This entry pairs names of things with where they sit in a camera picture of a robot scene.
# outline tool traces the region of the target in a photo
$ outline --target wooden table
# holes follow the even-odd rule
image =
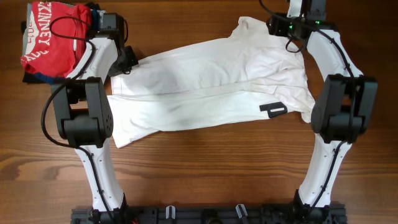
[[[91,205],[83,166],[71,149],[46,140],[40,114],[47,85],[22,83],[20,21],[25,0],[0,5],[0,223],[68,223],[70,210]],[[268,5],[287,11],[284,1]],[[228,37],[239,16],[266,20],[257,1],[101,3],[129,24],[139,58]],[[365,75],[379,80],[370,129],[346,156],[332,191],[350,223],[398,223],[397,1],[328,2],[328,20]],[[323,85],[304,53],[310,91]],[[56,132],[52,106],[47,126]],[[314,145],[298,113],[266,121],[157,133],[122,149],[111,143],[117,177],[130,205],[259,205],[292,200]]]

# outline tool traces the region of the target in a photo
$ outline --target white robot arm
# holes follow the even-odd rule
[[[322,93],[312,112],[312,128],[316,133],[313,156],[307,176],[296,191],[293,202],[294,213],[289,213],[289,220],[292,223],[297,220],[316,223],[330,220],[328,207],[331,188],[345,154],[358,135],[364,133],[368,127],[377,82],[372,78],[365,78],[362,72],[353,65],[336,30],[321,29],[319,27],[324,27],[323,22],[308,21],[302,17],[305,16],[305,13],[302,13],[302,9],[305,7],[297,9],[297,6],[301,6],[301,4],[301,0],[291,0],[289,16],[276,15],[269,11],[272,18],[267,25],[272,35],[296,37],[303,40],[305,45],[302,50],[307,49],[314,57],[325,81]],[[68,76],[71,80],[67,81],[67,84],[53,85],[52,96],[58,131],[62,138],[68,140],[67,147],[76,148],[76,153],[86,170],[93,194],[93,208],[89,211],[74,210],[73,222],[80,223],[82,220],[87,222],[89,220],[92,223],[138,224],[136,218],[140,216],[134,218],[129,215],[129,207],[114,173],[109,151],[113,117],[103,87],[107,76],[120,73],[120,71],[124,72],[126,65],[129,67],[132,64],[136,65],[137,60],[135,56],[133,58],[126,57],[126,55],[131,55],[131,52],[125,50],[124,44],[121,44],[123,38],[120,37],[124,36],[124,31],[121,29],[123,21],[120,23],[120,18],[118,19],[117,16],[116,22],[113,21],[114,14],[110,15],[108,19],[110,19],[109,24],[111,25],[105,26],[101,35],[90,40],[95,49],[92,49],[93,45],[91,44],[86,45],[83,58]],[[86,68],[85,73],[81,74],[83,68]],[[349,99],[351,104],[345,105],[343,103],[345,98]],[[75,111],[70,108],[70,104],[82,99],[86,99],[88,102],[86,111]],[[153,208],[148,209],[152,216],[149,216],[150,218],[148,216],[141,217],[148,218],[150,220],[148,223],[155,224],[165,221],[155,210],[152,210]],[[200,211],[200,218],[197,218],[193,211],[187,211],[183,217],[188,217],[193,223],[197,223],[197,219],[201,219],[202,222],[203,219],[213,222],[216,220],[215,223],[218,223],[222,214],[230,217],[225,210],[220,210],[221,213],[216,215],[218,218],[214,218],[214,213],[208,217],[207,208]],[[176,213],[175,207],[171,206],[166,210],[159,210],[160,212],[163,212],[165,218],[170,219],[173,223],[173,220],[178,219],[178,213],[184,211]],[[274,218],[268,219],[269,213],[272,214],[262,208],[258,212],[261,218],[254,219],[260,220],[260,223],[265,221],[266,223],[279,223]],[[236,214],[244,224],[249,223],[251,213],[246,211],[244,205],[236,206]],[[226,218],[224,224],[229,223],[227,220],[235,223],[233,219]]]

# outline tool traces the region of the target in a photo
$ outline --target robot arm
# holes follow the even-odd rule
[[[272,13],[272,21],[267,23],[272,35],[304,41],[302,50],[308,49],[314,57],[325,81],[312,111],[312,129],[316,133],[314,153],[307,176],[294,198],[294,214],[289,215],[294,220],[303,220],[305,217],[310,222],[323,222],[328,218],[331,188],[338,168],[352,143],[368,128],[377,90],[375,79],[364,77],[353,65],[341,45],[336,29],[318,21],[324,20],[326,16],[323,2],[325,0],[313,0],[308,5],[308,1],[305,1],[306,4],[303,5],[301,0],[291,0],[289,15]],[[302,15],[313,19],[303,19]],[[320,29],[333,42],[314,31]],[[103,86],[107,76],[128,73],[127,68],[137,65],[131,47],[124,47],[123,37],[123,18],[116,14],[105,14],[100,32],[91,39],[96,49],[85,73],[67,85],[52,85],[53,92],[60,89],[53,98],[58,132],[63,139],[68,140],[67,147],[76,148],[93,194],[93,209],[82,213],[73,211],[72,220],[91,220],[93,223],[133,221],[126,216],[129,209],[111,160],[109,138],[113,130],[113,117]],[[91,45],[88,44],[83,58],[68,78],[79,74],[91,52]],[[70,105],[80,100],[87,100],[88,108],[73,110]],[[200,210],[199,219],[203,221],[208,219],[208,215],[214,216],[207,212],[208,209]],[[251,215],[248,215],[244,205],[238,205],[236,212],[243,223],[248,223]],[[152,208],[150,213],[150,222],[161,219]],[[267,212],[263,208],[257,213],[262,215],[263,220],[267,219]],[[176,217],[175,208],[167,207],[165,218],[173,221]],[[274,218],[271,220],[273,221],[269,220],[269,223],[278,223]]]
[[[316,133],[314,152],[294,201],[297,218],[322,221],[325,215],[319,218],[311,211],[317,208],[326,214],[322,211],[330,204],[342,160],[358,135],[368,128],[377,81],[364,77],[355,67],[336,26],[325,22],[326,0],[291,0],[287,14],[275,14],[260,3],[272,15],[267,21],[270,34],[301,40],[302,50],[307,49],[314,57],[325,81],[311,117]]]
[[[128,73],[138,64],[132,48],[124,46],[123,22],[117,14],[104,14],[100,30],[90,39],[94,53],[92,45],[87,43],[85,53],[67,78],[76,77],[88,63],[85,72],[67,85],[52,85],[53,92],[63,86],[53,99],[58,132],[76,148],[83,163],[93,195],[93,214],[97,214],[93,217],[99,222],[109,218],[99,215],[107,212],[120,220],[115,214],[126,207],[109,150],[113,117],[103,86],[108,76]],[[72,109],[70,105],[79,101],[87,101],[88,108]]]

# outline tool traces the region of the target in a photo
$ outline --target black bracket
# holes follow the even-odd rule
[[[287,18],[286,13],[276,13],[278,16]],[[289,37],[292,40],[300,40],[302,41],[303,46],[301,47],[301,51],[307,49],[308,40],[313,32],[313,29],[309,29],[307,27],[301,26],[301,24],[305,24],[306,26],[311,26],[314,29],[328,29],[337,31],[337,26],[332,22],[319,21],[317,19],[309,19],[302,17],[294,17],[290,19],[294,19],[296,22],[287,22],[282,20],[276,16],[271,16],[267,20],[268,33],[270,35],[275,35],[279,37]]]
[[[138,59],[131,46],[124,46],[124,25],[127,25],[127,22],[116,13],[104,13],[101,21],[99,31],[90,36],[92,38],[106,37],[114,40],[118,51],[118,58],[109,69],[108,76],[114,77],[122,73],[128,74],[133,66],[138,65]]]
[[[51,85],[51,90],[60,85]],[[72,109],[70,105],[79,101],[87,101],[88,108]],[[55,95],[53,103],[58,133],[69,145],[103,147],[105,139],[111,137],[112,111],[101,78],[89,77],[67,84]]]
[[[107,212],[100,212],[97,209],[72,209],[71,224],[139,224],[137,214],[130,209],[123,196],[120,208],[112,211],[114,222],[110,219]]]
[[[326,19],[326,0],[303,0],[301,13],[307,19],[324,21]]]
[[[299,190],[296,190],[293,199],[293,209],[290,215],[291,220],[301,220],[302,223],[323,223],[328,219],[330,207],[315,207],[310,213],[310,205],[303,204],[300,199]]]
[[[267,111],[269,118],[275,118],[276,116],[286,114],[287,107],[282,102],[269,103],[260,105],[260,111]]]
[[[377,81],[373,77],[328,75],[312,109],[313,131],[320,133],[325,143],[355,142],[369,126],[376,92]]]

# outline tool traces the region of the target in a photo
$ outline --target white t-shirt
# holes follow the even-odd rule
[[[260,106],[276,102],[310,122],[315,101],[302,54],[286,51],[287,39],[269,35],[262,21],[240,17],[238,24],[228,38],[144,58],[112,78],[117,147],[157,131],[269,119]]]

